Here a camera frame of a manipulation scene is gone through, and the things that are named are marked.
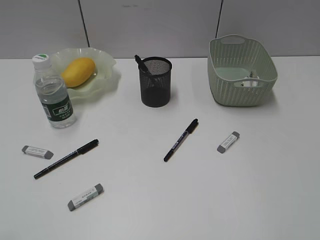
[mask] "green woven basket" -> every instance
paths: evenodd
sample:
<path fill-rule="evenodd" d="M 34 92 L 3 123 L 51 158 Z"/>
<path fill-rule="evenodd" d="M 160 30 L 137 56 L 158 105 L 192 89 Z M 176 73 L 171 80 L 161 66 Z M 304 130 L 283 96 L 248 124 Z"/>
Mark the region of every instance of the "green woven basket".
<path fill-rule="evenodd" d="M 210 41 L 208 77 L 216 102 L 225 106 L 261 104 L 271 92 L 278 73 L 263 45 L 240 35 Z"/>

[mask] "plastic bottle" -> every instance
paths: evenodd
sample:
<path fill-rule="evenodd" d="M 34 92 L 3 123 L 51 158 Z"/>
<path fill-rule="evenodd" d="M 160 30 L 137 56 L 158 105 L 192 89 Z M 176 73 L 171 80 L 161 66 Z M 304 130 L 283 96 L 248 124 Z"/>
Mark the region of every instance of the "plastic bottle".
<path fill-rule="evenodd" d="M 47 54 L 32 58 L 33 84 L 49 123 L 55 128 L 66 128 L 76 121 L 67 87 L 62 77 L 51 67 Z"/>

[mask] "yellow mango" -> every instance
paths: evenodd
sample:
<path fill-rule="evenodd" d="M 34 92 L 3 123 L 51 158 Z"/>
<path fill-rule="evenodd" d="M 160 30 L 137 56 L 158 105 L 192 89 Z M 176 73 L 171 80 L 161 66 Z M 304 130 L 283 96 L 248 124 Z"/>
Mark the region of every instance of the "yellow mango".
<path fill-rule="evenodd" d="M 61 73 L 61 76 L 68 88 L 74 88 L 87 81 L 95 68 L 95 62 L 91 58 L 80 57 L 73 60 Z"/>

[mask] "gray eraser end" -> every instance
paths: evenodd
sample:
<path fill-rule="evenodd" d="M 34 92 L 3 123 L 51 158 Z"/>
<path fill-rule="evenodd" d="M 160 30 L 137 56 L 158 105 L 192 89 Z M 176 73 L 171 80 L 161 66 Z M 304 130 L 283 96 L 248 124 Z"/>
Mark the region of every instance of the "gray eraser end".
<path fill-rule="evenodd" d="M 26 153 L 27 148 L 28 148 L 28 146 L 25 145 L 25 146 L 22 148 L 22 152 Z"/>
<path fill-rule="evenodd" d="M 240 134 L 239 134 L 238 132 L 236 132 L 236 131 L 234 131 L 234 132 L 232 133 L 232 135 L 235 135 L 237 139 L 240 137 Z"/>
<path fill-rule="evenodd" d="M 71 212 L 76 209 L 74 203 L 72 202 L 72 200 L 68 203 L 68 208 L 69 208 L 69 210 Z"/>
<path fill-rule="evenodd" d="M 100 183 L 95 185 L 94 187 L 97 190 L 98 194 L 101 194 L 104 191 L 104 188 L 102 187 L 102 185 Z"/>
<path fill-rule="evenodd" d="M 54 155 L 54 154 L 48 150 L 48 151 L 45 153 L 44 158 L 45 158 L 45 159 L 51 159 L 53 155 Z"/>
<path fill-rule="evenodd" d="M 226 149 L 223 146 L 219 145 L 218 148 L 217 148 L 217 151 L 219 153 L 223 154 L 226 151 Z"/>

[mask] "basket handle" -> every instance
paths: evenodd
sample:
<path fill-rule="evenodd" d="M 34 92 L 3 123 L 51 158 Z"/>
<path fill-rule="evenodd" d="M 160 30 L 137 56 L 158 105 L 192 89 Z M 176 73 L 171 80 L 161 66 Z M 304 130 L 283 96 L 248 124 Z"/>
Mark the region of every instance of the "basket handle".
<path fill-rule="evenodd" d="M 236 34 L 226 35 L 218 39 L 222 44 L 244 44 L 248 40 L 248 38 Z"/>

